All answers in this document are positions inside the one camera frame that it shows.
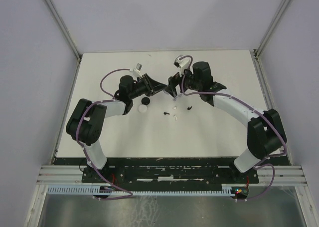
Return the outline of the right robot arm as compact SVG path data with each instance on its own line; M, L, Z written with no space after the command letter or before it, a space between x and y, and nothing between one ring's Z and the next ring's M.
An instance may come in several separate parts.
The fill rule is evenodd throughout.
M247 177L247 171L267 158L277 157L278 149L287 153L287 137L279 113L275 109L261 110L231 94L221 83L214 81L209 63L193 63L190 55L179 56L174 65L178 73L168 79L165 91L172 97L199 95L200 99L238 120L247 129L247 149L229 169L229 178L236 183Z

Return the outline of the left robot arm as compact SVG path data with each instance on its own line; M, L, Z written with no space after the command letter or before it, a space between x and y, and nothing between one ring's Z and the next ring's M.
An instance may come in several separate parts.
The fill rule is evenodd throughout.
M105 167L107 157L99 142L104 120L128 114L133 99L142 95L153 96L166 87L166 84L151 79L147 74L137 80L125 75L120 78L119 89L113 99L92 102L82 98L78 101L67 122L66 132L82 147L88 165L95 168L93 177L99 182L105 182L110 177L110 169Z

